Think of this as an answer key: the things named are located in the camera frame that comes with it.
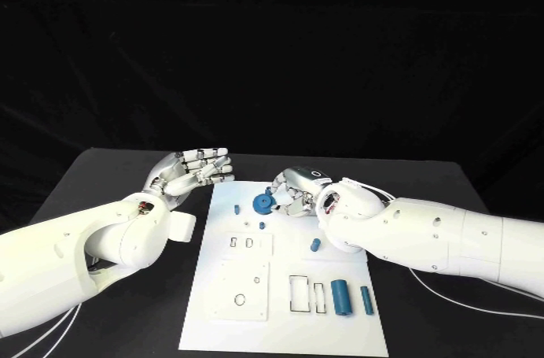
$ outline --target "rectangular hole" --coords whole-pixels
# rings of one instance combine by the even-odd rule
[[[322,287],[322,283],[314,283],[314,293],[315,293],[315,312],[327,313],[325,288]]]
[[[291,311],[309,312],[309,285],[308,277],[289,275],[291,284]]]

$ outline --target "tabletop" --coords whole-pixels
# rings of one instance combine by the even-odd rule
[[[140,191],[153,165],[166,154],[117,149],[85,151],[32,223],[117,201]],[[272,181],[285,168],[307,165],[321,169],[334,180],[350,177],[396,197],[426,199],[486,212],[456,163],[242,154],[230,157],[239,180]],[[82,304],[72,329],[49,357],[219,358],[259,355],[179,351],[212,191],[212,186],[193,190],[179,207],[179,211],[197,217],[191,242],[168,242],[155,264],[118,281]],[[452,304],[422,287],[404,267],[370,254],[368,268],[390,357],[541,356],[541,320],[491,315]],[[478,279],[430,273],[420,273],[420,278],[443,295],[479,308],[544,314],[540,301]],[[0,357],[17,353],[56,320],[1,339]],[[63,327],[25,356],[42,357],[62,331]]]

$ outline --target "robotic hand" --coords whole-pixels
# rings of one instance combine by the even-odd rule
[[[544,224],[485,215],[432,201],[397,198],[311,168],[286,169],[272,182],[294,197],[273,211],[317,215],[337,248],[366,249],[420,271],[465,275],[544,297]],[[386,200],[370,191],[380,193]]]
[[[170,153],[140,193],[0,235],[0,338],[147,268],[168,239],[190,241],[194,216],[171,210],[196,187],[233,181],[226,155],[225,148]],[[91,268],[85,253],[99,260]]]

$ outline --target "circular hole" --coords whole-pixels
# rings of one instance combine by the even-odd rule
[[[243,305],[245,302],[246,302],[246,297],[245,297],[243,294],[240,293],[240,294],[235,297],[235,303],[236,303],[236,305]]]

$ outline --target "white board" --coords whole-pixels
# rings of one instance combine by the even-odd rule
[[[389,356],[366,252],[350,254],[334,248],[318,230],[317,217],[261,216],[253,211],[252,203],[268,185],[235,181],[214,187],[179,349]],[[278,203],[288,203],[285,193],[275,197]],[[235,205],[240,206],[239,215],[235,214]],[[263,230],[259,229],[259,222],[265,222]],[[235,236],[236,248],[230,247]],[[248,238],[253,245],[246,252],[240,244]],[[309,250],[314,238],[321,239],[317,252]],[[250,287],[248,280],[242,279],[243,284],[233,281],[236,284],[227,287],[229,290],[220,290],[229,260],[236,263],[227,265],[233,268],[227,269],[230,274],[226,276],[230,278],[240,273],[240,278],[250,279],[261,275],[261,283],[255,285],[266,285],[268,296],[261,292],[253,296],[258,287]],[[255,274],[259,267],[266,274]],[[308,277],[309,312],[291,311],[291,275]],[[344,279],[348,283],[354,312],[350,316],[334,313],[331,281],[335,279]],[[315,302],[318,300],[321,303],[322,299],[321,294],[315,299],[314,283],[324,285],[325,314],[317,313]],[[366,314],[361,286],[368,286],[371,292],[373,316]],[[252,309],[246,310],[245,304],[235,304],[238,289],[248,292],[243,301],[248,300]]]

